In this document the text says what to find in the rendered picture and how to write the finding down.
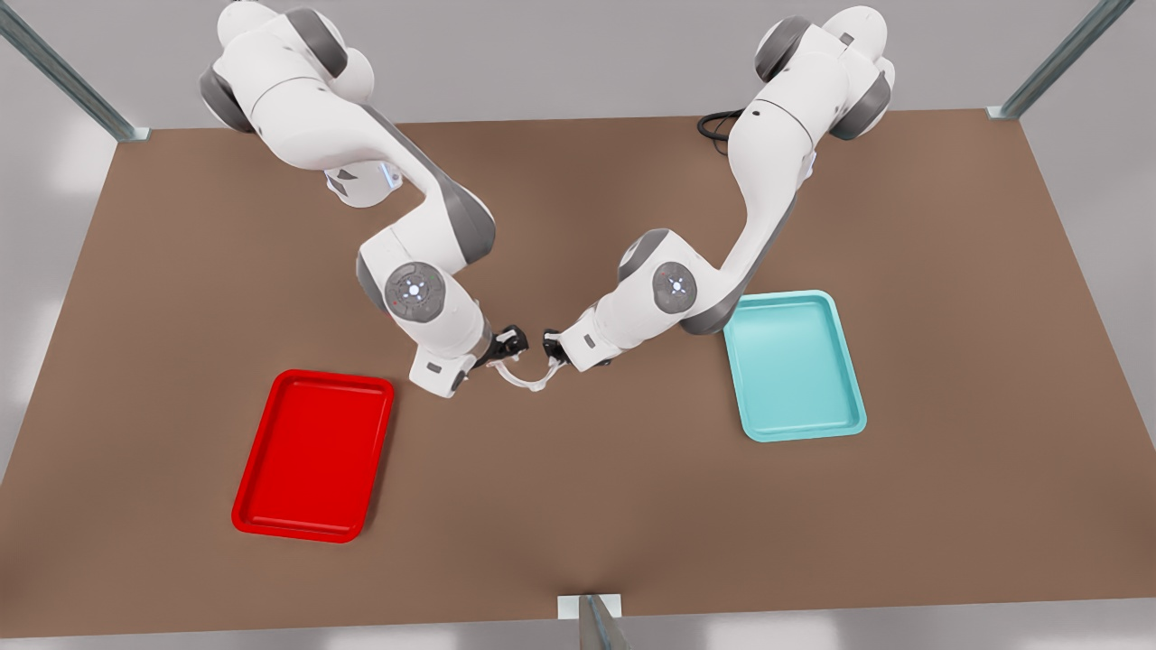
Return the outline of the red rectangular tray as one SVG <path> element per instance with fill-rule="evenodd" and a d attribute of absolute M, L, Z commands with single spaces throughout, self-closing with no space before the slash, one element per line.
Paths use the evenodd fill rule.
<path fill-rule="evenodd" d="M 358 538 L 393 402 L 385 378 L 277 374 L 239 481 L 234 527 L 307 542 Z"/>

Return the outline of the turquoise rectangular tray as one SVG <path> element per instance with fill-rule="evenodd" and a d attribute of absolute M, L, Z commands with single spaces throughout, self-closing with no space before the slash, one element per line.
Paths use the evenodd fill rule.
<path fill-rule="evenodd" d="M 722 337 L 748 440 L 829 440 L 866 428 L 862 391 L 829 293 L 744 293 Z"/>

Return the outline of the silver frame post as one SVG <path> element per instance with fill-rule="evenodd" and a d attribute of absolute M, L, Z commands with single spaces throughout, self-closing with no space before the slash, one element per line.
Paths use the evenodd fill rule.
<path fill-rule="evenodd" d="M 40 34 L 13 9 L 10 3 L 0 0 L 0 36 L 12 44 L 25 60 L 31 62 L 44 77 L 73 99 L 77 108 L 113 136 L 117 143 L 144 143 L 150 136 L 150 130 L 132 125 L 119 111 L 108 103 L 95 88 L 87 82 L 52 46 L 43 40 Z"/>
<path fill-rule="evenodd" d="M 1106 34 L 1110 25 L 1114 25 L 1116 21 L 1131 9 L 1135 1 L 1098 0 L 1098 3 L 1087 12 L 1085 17 L 1074 25 L 1072 32 L 1067 34 L 1057 49 L 1002 104 L 985 109 L 987 118 L 993 121 L 1020 120 L 1029 108 L 1033 108 L 1048 88 L 1070 69 L 1073 62 L 1077 61 L 1095 40 Z"/>
<path fill-rule="evenodd" d="M 563 594 L 556 605 L 558 620 L 578 621 L 579 650 L 632 650 L 618 625 L 621 594 Z"/>

